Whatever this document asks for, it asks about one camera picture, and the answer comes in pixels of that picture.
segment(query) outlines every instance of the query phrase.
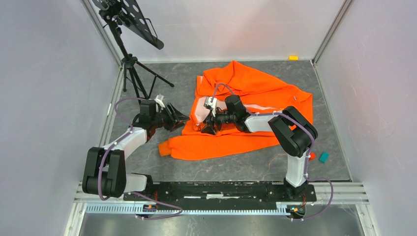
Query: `white enclosure panel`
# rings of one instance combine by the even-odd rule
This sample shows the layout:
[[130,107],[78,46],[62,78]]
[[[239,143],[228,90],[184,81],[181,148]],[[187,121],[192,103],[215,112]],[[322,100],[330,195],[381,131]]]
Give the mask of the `white enclosure panel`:
[[118,67],[80,0],[5,0],[0,20],[0,235],[62,235]]
[[349,160],[383,236],[414,235],[417,2],[354,1],[318,62]]
[[311,59],[343,0],[137,2],[165,47],[160,51],[123,26],[129,53],[141,61],[206,61]]

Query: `orange cloth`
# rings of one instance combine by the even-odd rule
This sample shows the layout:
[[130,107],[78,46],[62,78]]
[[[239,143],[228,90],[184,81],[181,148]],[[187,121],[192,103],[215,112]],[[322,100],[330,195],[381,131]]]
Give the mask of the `orange cloth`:
[[[236,61],[224,68],[206,70],[203,76],[197,77],[195,91],[196,99],[191,109],[190,121],[182,131],[182,135],[169,138],[159,145],[161,156],[171,155],[182,160],[203,160],[231,154],[244,153],[279,144],[272,132],[239,132],[234,125],[223,125],[222,130],[215,136],[202,134],[199,130],[204,126],[198,125],[195,116],[197,101],[203,96],[212,96],[217,83],[227,84],[236,95],[239,95],[245,105],[256,104],[275,109],[257,110],[252,112],[272,112],[285,109],[287,106],[296,107],[306,119],[313,121],[313,95],[301,91],[294,85],[242,65]],[[219,86],[216,98],[224,101],[231,95],[224,86]]]

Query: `robotic arm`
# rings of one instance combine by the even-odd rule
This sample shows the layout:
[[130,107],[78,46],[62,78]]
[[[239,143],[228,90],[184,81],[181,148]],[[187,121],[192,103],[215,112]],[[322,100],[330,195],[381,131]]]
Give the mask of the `robotic arm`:
[[[298,196],[307,186],[304,166],[307,151],[312,144],[311,138],[300,126],[306,129],[314,139],[317,138],[317,130],[293,106],[281,111],[283,116],[279,114],[263,116],[249,113],[238,95],[228,96],[225,103],[227,110],[221,111],[216,106],[216,98],[206,99],[205,107],[210,109],[210,113],[204,121],[206,125],[201,132],[215,135],[218,130],[221,130],[223,124],[228,123],[233,123],[241,132],[273,132],[288,155],[288,168],[284,179],[286,195],[290,199]],[[295,121],[296,128],[291,129],[295,124],[284,116]]]
[[128,129],[121,135],[121,137],[127,136],[126,138],[119,143],[111,142],[103,147],[92,147],[88,151],[83,191],[98,194],[99,166],[104,153],[113,144],[114,147],[108,152],[105,162],[108,170],[103,170],[101,175],[102,194],[118,198],[124,192],[143,191],[146,188],[147,176],[126,175],[125,160],[134,150],[149,141],[156,129],[164,127],[166,130],[174,131],[184,126],[188,120],[189,117],[175,109],[171,103],[164,105],[162,97],[157,96],[155,100],[143,100],[140,104],[140,112],[133,119],[133,129]]

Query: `black music stand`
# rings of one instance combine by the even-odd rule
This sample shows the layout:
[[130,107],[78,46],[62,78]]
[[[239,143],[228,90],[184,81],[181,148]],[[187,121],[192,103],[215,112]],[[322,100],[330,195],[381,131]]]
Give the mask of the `black music stand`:
[[[136,57],[133,57],[132,54],[127,53],[126,48],[123,45],[121,40],[121,28],[119,26],[124,25],[135,34],[139,35],[141,38],[146,40],[148,43],[152,44],[157,49],[162,49],[164,43],[158,39],[155,29],[153,28],[152,22],[149,18],[145,18],[139,8],[136,0],[92,0],[94,4],[100,8],[98,14],[103,18],[110,28],[110,31],[113,34],[113,37],[116,40],[117,45],[120,47],[121,53],[124,58],[121,60],[123,64],[123,91],[126,91],[126,79],[127,71],[129,71],[130,78],[132,79],[133,88],[135,89],[136,96],[140,98],[139,91],[143,93],[142,98],[149,99],[152,94],[153,86],[157,78],[169,84],[171,87],[174,84],[170,83],[162,76],[158,75],[142,63],[138,62]],[[152,26],[155,36],[152,35],[148,21]],[[152,86],[150,87],[149,93],[146,92],[145,87],[143,86],[138,73],[134,67],[135,64],[138,64],[143,69],[147,70],[149,73],[154,75]]]

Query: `cable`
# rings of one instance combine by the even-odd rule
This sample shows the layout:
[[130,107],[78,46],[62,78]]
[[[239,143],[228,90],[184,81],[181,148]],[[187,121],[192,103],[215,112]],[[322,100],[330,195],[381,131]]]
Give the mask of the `cable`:
[[[213,96],[211,97],[211,101],[213,101],[214,100],[214,97],[216,96],[216,93],[217,93],[217,90],[218,90],[218,87],[220,86],[220,85],[223,85],[224,87],[226,87],[233,95],[234,95],[234,93],[233,93],[233,91],[232,91],[232,89],[229,87],[229,86],[227,86],[226,84],[224,84],[224,83],[218,83],[217,84],[217,86],[216,86],[216,88],[214,89],[214,92],[213,92]],[[329,201],[328,201],[328,203],[327,203],[327,205],[325,206],[325,208],[323,209],[323,210],[321,210],[319,213],[317,213],[317,214],[315,214],[315,215],[312,215],[312,216],[309,216],[309,217],[306,217],[306,218],[303,218],[303,219],[292,219],[292,220],[296,220],[296,221],[303,221],[303,220],[308,220],[308,219],[313,219],[313,218],[315,218],[315,217],[317,217],[317,216],[319,216],[319,215],[321,215],[321,214],[323,214],[327,209],[328,209],[328,207],[330,206],[330,204],[331,204],[331,201],[333,200],[333,194],[334,194],[334,191],[333,191],[333,184],[331,183],[331,181],[328,179],[328,178],[318,178],[318,179],[310,179],[310,178],[308,178],[308,174],[307,174],[307,170],[308,170],[308,161],[309,161],[309,156],[310,156],[310,153],[311,153],[311,150],[313,149],[313,147],[314,147],[314,145],[315,145],[315,139],[314,139],[314,137],[313,137],[313,135],[311,135],[311,133],[306,129],[306,128],[304,128],[304,126],[302,126],[300,123],[298,123],[297,121],[295,121],[293,118],[291,118],[291,117],[289,117],[288,115],[286,115],[286,114],[282,114],[281,112],[272,112],[272,113],[253,113],[253,112],[251,112],[248,108],[246,108],[246,110],[247,110],[247,112],[250,114],[250,115],[253,115],[253,116],[270,116],[270,115],[278,115],[278,116],[282,116],[282,117],[284,117],[285,119],[287,119],[287,120],[289,120],[289,121],[291,121],[293,124],[295,124],[298,128],[300,128],[302,131],[304,131],[307,135],[308,135],[308,137],[310,138],[310,140],[311,140],[311,145],[310,145],[310,147],[309,147],[309,149],[307,150],[307,152],[306,152],[306,155],[305,155],[305,164],[304,164],[304,173],[303,173],[303,176],[304,176],[304,178],[306,179],[306,181],[308,181],[308,182],[316,182],[316,181],[327,181],[329,184],[330,184],[330,190],[331,190],[331,192],[330,192],[330,199],[329,199]]]
[[300,213],[298,213],[297,211],[294,211],[293,213],[294,213],[294,214],[296,214],[296,215],[298,215],[298,216],[301,216],[301,217],[304,217],[304,215],[305,215],[305,214],[301,215],[301,214],[300,214]]
[[305,206],[305,204],[307,203],[307,199],[305,198],[305,193],[302,195],[302,204],[301,207]]
[[179,212],[174,213],[174,214],[170,214],[170,215],[164,215],[164,216],[153,217],[153,218],[144,218],[144,217],[141,217],[141,218],[142,218],[142,220],[162,220],[162,219],[167,219],[167,218],[171,218],[171,217],[178,216],[178,215],[180,215],[180,214],[184,211],[184,210],[183,210],[182,208],[180,208],[179,206],[171,205],[171,204],[168,204],[168,203],[163,203],[163,202],[160,202],[160,201],[154,200],[154,199],[152,199],[152,198],[148,198],[147,196],[145,196],[145,195],[143,195],[143,194],[141,194],[141,193],[138,193],[138,192],[130,192],[130,193],[131,193],[131,194],[134,194],[134,195],[136,195],[136,196],[139,196],[139,197],[141,197],[141,198],[143,198],[143,199],[146,199],[146,200],[148,200],[148,201],[154,202],[154,203],[156,203],[156,204],[160,204],[160,205],[163,205],[163,206],[166,206],[166,207],[171,207],[171,208],[175,208],[175,209],[178,209],[178,210],[179,210]]
[[143,98],[137,98],[137,97],[127,97],[127,98],[123,98],[120,99],[118,102],[116,102],[115,104],[115,112],[116,115],[118,115],[124,122],[129,124],[130,127],[130,132],[125,133],[124,135],[122,135],[120,138],[118,138],[116,141],[114,141],[110,147],[104,152],[103,157],[101,158],[101,163],[100,163],[100,167],[98,168],[98,196],[101,200],[105,201],[107,199],[109,199],[110,197],[104,197],[103,196],[103,192],[101,189],[101,176],[103,175],[103,168],[104,168],[104,163],[106,163],[106,159],[107,156],[109,155],[109,152],[117,145],[117,143],[119,143],[120,141],[122,141],[123,139],[127,138],[132,132],[133,132],[133,124],[129,121],[128,118],[126,118],[125,116],[123,116],[122,114],[119,113],[118,111],[118,105],[126,100],[145,100]]
[[[98,196],[103,201],[105,201],[105,200],[107,200],[107,199],[110,198],[110,197],[104,197],[103,196],[103,193],[102,193],[102,189],[101,189],[101,176],[103,174],[104,163],[106,162],[106,159],[107,159],[107,156],[109,155],[110,150],[113,149],[115,147],[115,145],[117,145],[117,143],[119,143],[120,141],[122,141],[123,139],[125,139],[126,137],[128,137],[132,133],[132,131],[133,131],[133,124],[130,122],[130,120],[128,118],[126,118],[125,116],[123,116],[122,114],[120,114],[119,111],[118,111],[119,104],[121,102],[123,102],[123,101],[126,101],[126,100],[145,100],[145,99],[143,99],[143,98],[137,98],[137,97],[127,97],[127,98],[120,99],[115,104],[115,112],[116,112],[116,115],[119,116],[124,122],[126,122],[127,124],[129,124],[130,132],[125,133],[123,136],[121,136],[115,142],[113,142],[112,145],[110,145],[110,147],[104,152],[104,155],[103,155],[103,157],[101,159],[100,167],[99,167],[99,170],[98,170]],[[179,210],[179,212],[177,212],[175,214],[171,214],[171,215],[164,215],[164,216],[154,217],[154,218],[144,218],[144,217],[142,217],[142,220],[160,220],[160,219],[166,219],[166,218],[175,217],[175,216],[177,216],[177,215],[179,215],[179,214],[181,214],[183,212],[183,209],[181,207],[179,207],[179,206],[174,206],[174,205],[171,205],[171,204],[168,204],[168,203],[163,203],[163,202],[154,200],[152,198],[148,198],[147,196],[145,196],[145,195],[143,195],[141,193],[138,193],[138,192],[131,192],[131,193],[134,194],[134,195],[137,195],[137,196],[139,196],[139,197],[141,197],[143,199],[146,199],[148,201],[152,201],[154,203],[161,204],[163,206],[171,207],[171,208],[175,208],[175,209],[178,209]]]
[[235,95],[235,93],[232,91],[232,89],[231,89],[229,86],[227,86],[227,84],[224,84],[224,83],[218,83],[218,84],[216,85],[216,88],[214,89],[213,96],[211,96],[211,102],[213,102],[214,97],[216,96],[217,90],[219,89],[219,86],[220,86],[220,85],[223,85],[224,87],[226,87],[226,88],[230,91],[230,93],[232,93],[232,95]]
[[328,178],[318,178],[318,179],[306,178],[306,180],[308,182],[316,182],[316,181],[323,181],[323,180],[327,181],[330,184],[330,191],[331,191],[330,192],[330,199],[328,200],[328,203],[325,206],[325,208],[323,208],[323,210],[321,210],[319,213],[317,213],[315,215],[308,216],[308,217],[303,218],[303,219],[292,219],[292,220],[295,220],[295,221],[304,221],[304,220],[309,220],[309,219],[316,218],[317,216],[323,214],[328,209],[328,207],[330,206],[331,201],[333,200],[333,194],[334,194],[333,184],[331,183],[331,181]]

